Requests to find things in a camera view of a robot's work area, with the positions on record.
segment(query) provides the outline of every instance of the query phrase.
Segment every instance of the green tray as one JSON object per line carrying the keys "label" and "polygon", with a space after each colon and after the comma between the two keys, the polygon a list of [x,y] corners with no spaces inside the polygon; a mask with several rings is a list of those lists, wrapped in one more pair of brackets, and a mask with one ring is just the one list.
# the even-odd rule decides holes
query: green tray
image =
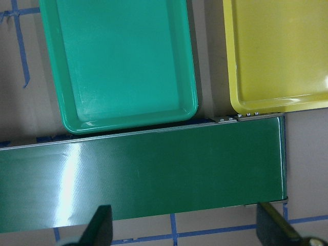
{"label": "green tray", "polygon": [[58,104],[74,134],[191,118],[186,0],[40,0]]}

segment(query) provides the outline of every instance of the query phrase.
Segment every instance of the screw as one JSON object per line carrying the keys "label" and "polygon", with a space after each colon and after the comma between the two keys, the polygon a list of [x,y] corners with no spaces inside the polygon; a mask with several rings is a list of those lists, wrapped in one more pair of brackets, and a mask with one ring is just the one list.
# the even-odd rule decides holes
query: screw
{"label": "screw", "polygon": [[323,246],[323,242],[316,238],[311,238],[309,240],[310,246]]}

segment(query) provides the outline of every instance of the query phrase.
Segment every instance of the tray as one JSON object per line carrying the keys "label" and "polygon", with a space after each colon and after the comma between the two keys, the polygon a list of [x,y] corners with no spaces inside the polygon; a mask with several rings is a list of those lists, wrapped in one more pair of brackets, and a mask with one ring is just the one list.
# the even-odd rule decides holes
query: tray
{"label": "tray", "polygon": [[64,126],[74,134],[197,111],[186,0],[40,0]]}
{"label": "tray", "polygon": [[328,107],[328,1],[223,0],[223,10],[238,113]]}

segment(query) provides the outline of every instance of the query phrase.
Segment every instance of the yellow plastic tray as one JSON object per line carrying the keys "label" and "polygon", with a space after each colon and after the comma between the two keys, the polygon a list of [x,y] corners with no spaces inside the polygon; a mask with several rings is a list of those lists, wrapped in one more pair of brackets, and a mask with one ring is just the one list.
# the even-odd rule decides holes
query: yellow plastic tray
{"label": "yellow plastic tray", "polygon": [[223,0],[223,10],[238,113],[328,107],[328,1]]}

